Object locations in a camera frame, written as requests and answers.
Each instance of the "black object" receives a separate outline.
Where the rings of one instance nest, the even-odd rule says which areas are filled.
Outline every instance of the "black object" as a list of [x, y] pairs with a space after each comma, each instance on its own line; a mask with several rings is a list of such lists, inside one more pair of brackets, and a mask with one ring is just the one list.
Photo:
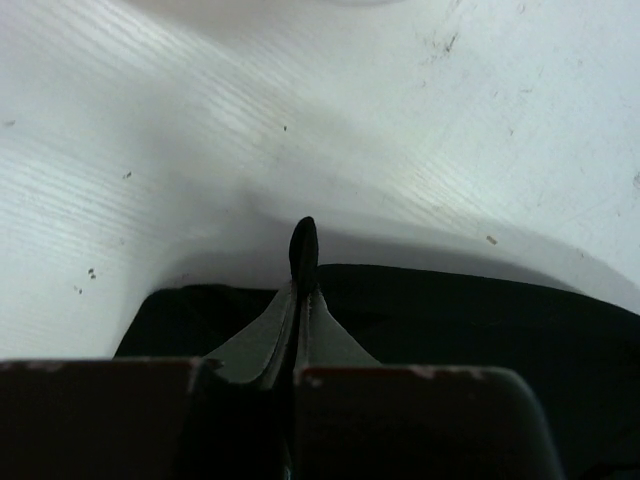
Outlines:
[[[522, 375], [569, 478], [635, 468], [637, 316], [548, 288], [317, 259], [307, 218], [291, 284], [157, 292], [117, 353], [195, 359], [5, 364], [0, 461], [12, 478], [561, 478]], [[102, 389], [97, 374], [111, 378]]]

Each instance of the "scratched surface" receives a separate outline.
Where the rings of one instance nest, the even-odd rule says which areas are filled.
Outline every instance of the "scratched surface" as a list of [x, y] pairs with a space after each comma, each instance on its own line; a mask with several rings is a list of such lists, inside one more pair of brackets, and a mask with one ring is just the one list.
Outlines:
[[348, 3], [2, 2], [0, 357], [110, 355], [161, 286], [275, 288], [305, 215], [322, 263], [640, 313], [640, 3]]

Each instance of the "dark speck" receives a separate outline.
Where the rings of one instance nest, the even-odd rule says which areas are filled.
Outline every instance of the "dark speck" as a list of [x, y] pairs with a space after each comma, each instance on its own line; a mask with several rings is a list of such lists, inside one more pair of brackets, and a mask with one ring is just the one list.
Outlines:
[[453, 48], [453, 44], [456, 41], [456, 38], [458, 38], [458, 34], [457, 33], [453, 37], [451, 37], [451, 40], [449, 41], [449, 43], [444, 46], [444, 51], [445, 52], [447, 52], [447, 53], [451, 52], [451, 49]]

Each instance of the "black fabric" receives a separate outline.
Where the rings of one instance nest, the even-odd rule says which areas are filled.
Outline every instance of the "black fabric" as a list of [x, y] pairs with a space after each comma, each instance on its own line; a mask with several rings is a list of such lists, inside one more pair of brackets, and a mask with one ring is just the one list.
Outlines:
[[318, 232], [311, 217], [296, 225], [289, 244], [291, 280], [298, 288], [298, 298], [306, 297], [317, 284]]
[[[383, 363], [498, 365], [522, 375], [569, 478], [640, 462], [640, 317], [573, 293], [465, 275], [325, 265], [318, 282], [333, 316]], [[274, 293], [157, 292], [116, 355], [204, 355]]]

